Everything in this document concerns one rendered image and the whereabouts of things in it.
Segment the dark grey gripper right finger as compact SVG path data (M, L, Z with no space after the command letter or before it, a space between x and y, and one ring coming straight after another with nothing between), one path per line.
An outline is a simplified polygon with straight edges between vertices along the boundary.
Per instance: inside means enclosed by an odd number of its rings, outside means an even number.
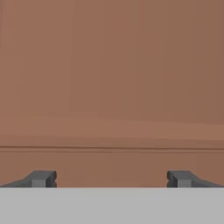
M203 188L203 187L221 187L221 185L200 179L190 171L168 171L168 187L184 188Z

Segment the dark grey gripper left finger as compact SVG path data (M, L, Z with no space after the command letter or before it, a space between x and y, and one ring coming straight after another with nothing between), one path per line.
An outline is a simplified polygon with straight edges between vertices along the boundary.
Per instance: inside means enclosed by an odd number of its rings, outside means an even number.
M56 171L33 171L25 178L10 182L3 187L56 187Z

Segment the brown wooden cabinet front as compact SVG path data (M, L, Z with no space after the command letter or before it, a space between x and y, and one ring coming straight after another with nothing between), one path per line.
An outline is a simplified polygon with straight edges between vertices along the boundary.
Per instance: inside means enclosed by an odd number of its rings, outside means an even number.
M0 185L34 170L59 187L165 187L173 170L224 185L224 150L0 151Z

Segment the brown wooden cabinet door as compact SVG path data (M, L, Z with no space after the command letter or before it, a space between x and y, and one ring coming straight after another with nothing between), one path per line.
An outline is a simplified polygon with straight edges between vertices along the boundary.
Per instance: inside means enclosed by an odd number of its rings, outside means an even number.
M0 0L0 146L224 148L224 0Z

